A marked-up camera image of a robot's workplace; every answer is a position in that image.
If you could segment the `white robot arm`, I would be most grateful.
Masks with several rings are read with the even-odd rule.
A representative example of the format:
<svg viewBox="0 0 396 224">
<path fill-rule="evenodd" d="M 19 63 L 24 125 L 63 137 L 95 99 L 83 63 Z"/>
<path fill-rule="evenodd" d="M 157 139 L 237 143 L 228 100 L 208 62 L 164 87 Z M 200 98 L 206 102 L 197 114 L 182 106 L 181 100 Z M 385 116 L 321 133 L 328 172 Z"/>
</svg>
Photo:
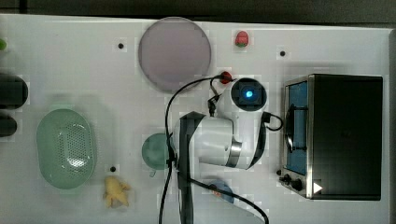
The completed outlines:
<svg viewBox="0 0 396 224">
<path fill-rule="evenodd" d="M 210 200 L 200 166 L 211 164 L 247 170 L 265 149 L 269 118 L 264 114 L 264 86 L 249 77 L 237 78 L 215 98 L 215 109 L 205 115 L 192 111 L 173 130 L 181 224 L 242 224 L 262 220 L 227 202 Z"/>
</svg>

